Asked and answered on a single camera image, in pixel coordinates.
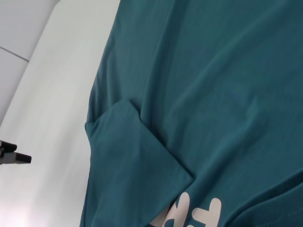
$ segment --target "white logo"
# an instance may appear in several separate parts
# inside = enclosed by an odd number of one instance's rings
[[[156,219],[150,224],[154,227],[164,227],[168,220],[174,220],[174,227],[184,227],[186,216],[189,209],[189,194],[182,193],[179,199],[178,207],[176,203],[171,207],[165,209]],[[194,220],[205,224],[205,227],[217,227],[219,223],[221,212],[221,201],[217,198],[212,199],[209,205],[209,210],[195,208],[191,213]]]

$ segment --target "teal shirt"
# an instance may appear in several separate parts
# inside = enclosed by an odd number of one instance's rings
[[[121,0],[85,129],[82,227],[302,227],[303,1]]]

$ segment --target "shirt sleeve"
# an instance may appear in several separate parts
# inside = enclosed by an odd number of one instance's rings
[[[91,157],[81,227],[146,226],[193,181],[128,101],[85,128]]]

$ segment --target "white backdrop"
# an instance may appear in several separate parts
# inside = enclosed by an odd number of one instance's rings
[[[32,156],[0,165],[1,227],[79,226],[89,173],[89,93],[119,0],[62,0],[0,127]]]

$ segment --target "teal fabric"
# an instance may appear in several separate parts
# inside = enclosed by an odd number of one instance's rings
[[[121,0],[81,226],[148,226],[186,192],[185,227],[213,198],[219,227],[302,227],[302,25],[301,0]]]

